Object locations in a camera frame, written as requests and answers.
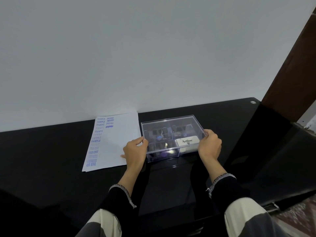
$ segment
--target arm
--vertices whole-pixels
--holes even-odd
[[[98,210],[76,237],[119,237],[132,231],[133,209],[131,195],[146,158],[148,141],[144,137],[132,140],[123,148],[127,169],[121,180],[109,189]]]
[[[270,215],[253,199],[248,198],[235,176],[228,174],[217,161],[222,141],[211,130],[199,144],[198,152],[205,165],[212,185],[211,199],[224,213],[228,235],[231,236],[287,236]]]

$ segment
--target right hand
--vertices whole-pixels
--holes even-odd
[[[217,160],[221,148],[222,140],[212,131],[204,129],[206,136],[200,140],[198,153],[204,165],[207,165],[212,159]]]

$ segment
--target glossy table surface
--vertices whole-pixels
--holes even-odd
[[[194,115],[222,139],[219,161],[265,204],[316,189],[316,138],[245,98],[139,113],[139,122]],[[81,172],[94,120],[0,133],[0,189],[36,208],[55,207],[80,228],[126,166]],[[146,163],[132,199],[139,233],[217,214],[197,153]]]

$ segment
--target tiled floor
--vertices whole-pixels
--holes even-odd
[[[316,195],[274,215],[273,218],[289,236],[316,236]]]

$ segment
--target white paper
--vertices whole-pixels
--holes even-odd
[[[140,136],[137,112],[97,117],[82,171],[126,165],[123,147]]]

